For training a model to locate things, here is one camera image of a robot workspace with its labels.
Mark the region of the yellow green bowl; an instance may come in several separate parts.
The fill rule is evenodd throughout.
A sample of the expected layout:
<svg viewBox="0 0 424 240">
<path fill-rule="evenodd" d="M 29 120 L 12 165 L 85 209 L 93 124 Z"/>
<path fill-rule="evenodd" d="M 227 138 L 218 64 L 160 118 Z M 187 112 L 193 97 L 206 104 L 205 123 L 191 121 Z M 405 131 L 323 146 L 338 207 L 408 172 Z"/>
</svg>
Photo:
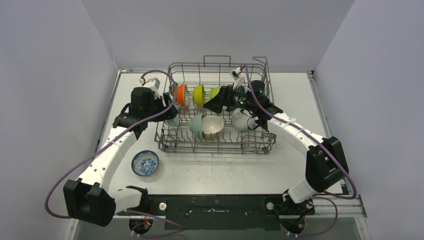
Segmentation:
<svg viewBox="0 0 424 240">
<path fill-rule="evenodd" d="M 198 107 L 203 107 L 206 102 L 206 92 L 204 85 L 200 84 L 196 86 L 192 91 L 193 103 Z"/>
</svg>

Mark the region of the pale green plate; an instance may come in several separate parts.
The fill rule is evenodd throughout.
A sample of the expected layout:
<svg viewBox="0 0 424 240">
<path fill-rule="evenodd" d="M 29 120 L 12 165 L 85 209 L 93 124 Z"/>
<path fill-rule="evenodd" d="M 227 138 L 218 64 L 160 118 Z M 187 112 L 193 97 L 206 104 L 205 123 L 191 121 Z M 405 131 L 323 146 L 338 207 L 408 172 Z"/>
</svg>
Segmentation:
<svg viewBox="0 0 424 240">
<path fill-rule="evenodd" d="M 194 116 L 194 118 L 189 123 L 189 130 L 200 140 L 204 140 L 203 131 L 202 131 L 202 119 L 206 115 L 201 112 Z"/>
</svg>

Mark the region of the white bowl with blue outside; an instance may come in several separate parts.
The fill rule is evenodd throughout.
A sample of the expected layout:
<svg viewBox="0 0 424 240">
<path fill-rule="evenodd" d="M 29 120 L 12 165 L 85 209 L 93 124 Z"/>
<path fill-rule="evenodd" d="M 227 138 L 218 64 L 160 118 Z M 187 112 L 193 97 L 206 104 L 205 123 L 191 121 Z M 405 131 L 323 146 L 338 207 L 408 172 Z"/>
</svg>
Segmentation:
<svg viewBox="0 0 424 240">
<path fill-rule="evenodd" d="M 256 118 L 249 111 L 241 108 L 236 108 L 232 112 L 230 119 L 233 127 L 240 132 L 254 130 L 258 127 Z"/>
</svg>

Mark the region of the beige bowl with black outside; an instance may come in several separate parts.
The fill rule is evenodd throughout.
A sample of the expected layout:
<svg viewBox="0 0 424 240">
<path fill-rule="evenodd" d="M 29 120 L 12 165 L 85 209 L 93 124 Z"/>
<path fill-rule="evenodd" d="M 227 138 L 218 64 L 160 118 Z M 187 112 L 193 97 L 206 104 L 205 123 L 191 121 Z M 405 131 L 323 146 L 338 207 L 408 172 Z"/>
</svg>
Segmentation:
<svg viewBox="0 0 424 240">
<path fill-rule="evenodd" d="M 201 120 L 202 136 L 206 140 L 215 140 L 224 128 L 224 121 L 215 115 L 207 115 Z"/>
</svg>

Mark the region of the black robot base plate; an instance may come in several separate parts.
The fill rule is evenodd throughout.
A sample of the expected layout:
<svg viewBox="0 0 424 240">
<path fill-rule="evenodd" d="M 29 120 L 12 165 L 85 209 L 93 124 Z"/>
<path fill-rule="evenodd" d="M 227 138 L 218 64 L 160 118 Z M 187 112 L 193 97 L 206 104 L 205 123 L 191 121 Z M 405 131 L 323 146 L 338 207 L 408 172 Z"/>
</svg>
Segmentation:
<svg viewBox="0 0 424 240">
<path fill-rule="evenodd" d="M 311 199 L 293 205 L 280 194 L 150 194 L 132 211 L 164 217 L 166 230 L 279 231 L 315 214 Z"/>
</svg>

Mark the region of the pale celadon bowl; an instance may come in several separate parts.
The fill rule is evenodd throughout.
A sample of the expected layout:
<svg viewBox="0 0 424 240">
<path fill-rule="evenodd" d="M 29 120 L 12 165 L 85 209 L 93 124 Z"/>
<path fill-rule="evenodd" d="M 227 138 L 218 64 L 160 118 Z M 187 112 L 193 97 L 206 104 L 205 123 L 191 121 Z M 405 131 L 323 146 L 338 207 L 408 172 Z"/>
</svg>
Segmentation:
<svg viewBox="0 0 424 240">
<path fill-rule="evenodd" d="M 180 125 L 180 115 L 177 114 L 174 118 L 165 120 L 164 123 L 171 127 L 178 127 Z"/>
</svg>

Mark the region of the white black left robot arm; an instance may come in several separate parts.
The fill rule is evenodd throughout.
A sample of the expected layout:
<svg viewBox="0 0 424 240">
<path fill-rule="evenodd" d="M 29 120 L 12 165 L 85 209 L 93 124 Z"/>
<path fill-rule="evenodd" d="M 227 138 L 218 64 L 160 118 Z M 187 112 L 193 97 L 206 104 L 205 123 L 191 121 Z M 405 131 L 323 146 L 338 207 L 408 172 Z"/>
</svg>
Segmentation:
<svg viewBox="0 0 424 240">
<path fill-rule="evenodd" d="M 140 138 L 149 122 L 172 120 L 178 114 L 175 99 L 154 87 L 135 87 L 114 119 L 107 140 L 92 162 L 75 180 L 63 186 L 67 214 L 72 219 L 101 227 L 117 213 L 131 210 L 144 215 L 149 210 L 148 190 L 132 185 L 110 191 L 112 178 L 127 151 Z"/>
</svg>

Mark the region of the white bowl orange outside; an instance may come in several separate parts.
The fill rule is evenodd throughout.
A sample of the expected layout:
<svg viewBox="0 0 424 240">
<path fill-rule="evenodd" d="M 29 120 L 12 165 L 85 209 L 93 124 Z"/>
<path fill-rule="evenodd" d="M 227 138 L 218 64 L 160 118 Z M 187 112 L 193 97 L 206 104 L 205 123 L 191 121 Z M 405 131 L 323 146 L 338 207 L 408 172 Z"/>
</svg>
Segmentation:
<svg viewBox="0 0 424 240">
<path fill-rule="evenodd" d="M 174 93 L 176 103 L 183 109 L 187 109 L 189 105 L 189 91 L 186 84 L 180 84 Z"/>
</svg>

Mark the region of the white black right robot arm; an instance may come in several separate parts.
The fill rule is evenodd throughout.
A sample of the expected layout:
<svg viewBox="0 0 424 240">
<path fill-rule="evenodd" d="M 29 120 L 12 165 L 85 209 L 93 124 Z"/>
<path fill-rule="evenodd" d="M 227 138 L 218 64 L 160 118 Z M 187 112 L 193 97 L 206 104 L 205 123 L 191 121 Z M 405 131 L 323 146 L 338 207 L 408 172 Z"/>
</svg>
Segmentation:
<svg viewBox="0 0 424 240">
<path fill-rule="evenodd" d="M 302 209 L 304 201 L 346 178 L 349 168 L 338 138 L 326 138 L 296 123 L 271 102 L 265 94 L 265 87 L 260 80 L 251 81 L 245 93 L 230 85 L 222 86 L 218 94 L 203 106 L 217 114 L 224 108 L 228 111 L 245 110 L 259 127 L 281 137 L 305 156 L 305 177 L 282 194 L 284 211 L 294 215 Z"/>
</svg>

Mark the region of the lime green bowl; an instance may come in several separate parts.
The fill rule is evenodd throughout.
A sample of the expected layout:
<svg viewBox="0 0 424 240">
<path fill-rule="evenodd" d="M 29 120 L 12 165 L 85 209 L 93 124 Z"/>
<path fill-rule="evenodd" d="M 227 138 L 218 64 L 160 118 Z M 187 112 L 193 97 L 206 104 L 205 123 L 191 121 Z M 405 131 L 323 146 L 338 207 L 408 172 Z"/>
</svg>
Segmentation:
<svg viewBox="0 0 424 240">
<path fill-rule="evenodd" d="M 212 100 L 220 92 L 220 87 L 212 88 L 209 92 L 209 99 Z"/>
</svg>

